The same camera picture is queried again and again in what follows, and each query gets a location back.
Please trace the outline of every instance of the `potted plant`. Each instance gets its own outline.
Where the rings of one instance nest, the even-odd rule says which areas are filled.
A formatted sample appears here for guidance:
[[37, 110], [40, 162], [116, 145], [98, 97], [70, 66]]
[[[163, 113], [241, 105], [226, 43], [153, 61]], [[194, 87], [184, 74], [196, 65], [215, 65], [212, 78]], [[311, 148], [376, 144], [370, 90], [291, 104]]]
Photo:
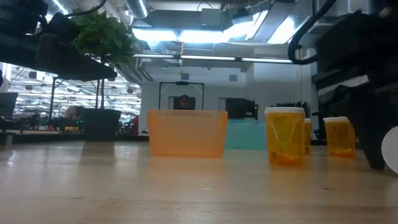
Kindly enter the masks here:
[[[81, 33], [75, 40], [76, 48], [109, 67], [131, 63], [136, 41], [132, 30], [106, 12], [92, 12], [73, 17]], [[95, 109], [84, 109], [83, 123], [87, 141], [113, 141], [121, 111], [104, 109], [104, 79], [101, 84], [101, 108], [98, 109], [98, 90]]]

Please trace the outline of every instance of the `translucent orange container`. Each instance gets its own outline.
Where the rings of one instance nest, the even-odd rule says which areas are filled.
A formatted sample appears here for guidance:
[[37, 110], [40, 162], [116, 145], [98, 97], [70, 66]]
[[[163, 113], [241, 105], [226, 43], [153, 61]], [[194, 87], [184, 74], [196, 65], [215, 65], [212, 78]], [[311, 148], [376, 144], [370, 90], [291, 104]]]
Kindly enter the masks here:
[[302, 165], [305, 150], [304, 109], [266, 108], [270, 164]]
[[347, 117], [324, 118], [329, 156], [355, 157], [355, 131]]
[[149, 110], [149, 144], [155, 156], [221, 157], [228, 114], [224, 111]]
[[305, 151], [306, 155], [311, 154], [311, 138], [312, 138], [312, 125], [311, 119], [304, 119], [304, 133], [305, 133]]

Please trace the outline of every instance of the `wooden table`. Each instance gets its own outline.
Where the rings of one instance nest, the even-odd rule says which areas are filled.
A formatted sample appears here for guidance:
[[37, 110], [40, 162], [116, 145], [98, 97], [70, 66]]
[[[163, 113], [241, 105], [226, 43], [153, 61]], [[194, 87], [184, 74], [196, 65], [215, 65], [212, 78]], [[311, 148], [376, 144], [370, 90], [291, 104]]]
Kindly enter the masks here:
[[397, 223], [398, 178], [313, 149], [299, 169], [265, 151], [151, 158], [148, 143], [0, 151], [0, 223]]

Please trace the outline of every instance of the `desk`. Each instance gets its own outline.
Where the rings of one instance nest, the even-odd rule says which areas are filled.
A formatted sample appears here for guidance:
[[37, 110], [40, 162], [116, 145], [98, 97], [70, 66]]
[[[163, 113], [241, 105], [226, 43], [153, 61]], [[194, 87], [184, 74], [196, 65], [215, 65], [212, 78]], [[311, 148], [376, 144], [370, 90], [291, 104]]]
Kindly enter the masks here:
[[1, 223], [396, 223], [398, 176], [314, 147], [300, 169], [266, 151], [151, 158], [148, 142], [0, 151]]

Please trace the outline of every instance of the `teal plastic bin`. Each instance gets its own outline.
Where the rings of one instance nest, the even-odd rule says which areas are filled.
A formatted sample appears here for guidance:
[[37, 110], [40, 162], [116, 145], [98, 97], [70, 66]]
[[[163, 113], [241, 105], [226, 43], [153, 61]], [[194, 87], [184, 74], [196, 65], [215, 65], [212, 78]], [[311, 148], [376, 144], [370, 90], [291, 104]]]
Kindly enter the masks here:
[[228, 120], [226, 149], [266, 150], [266, 125], [264, 121]]

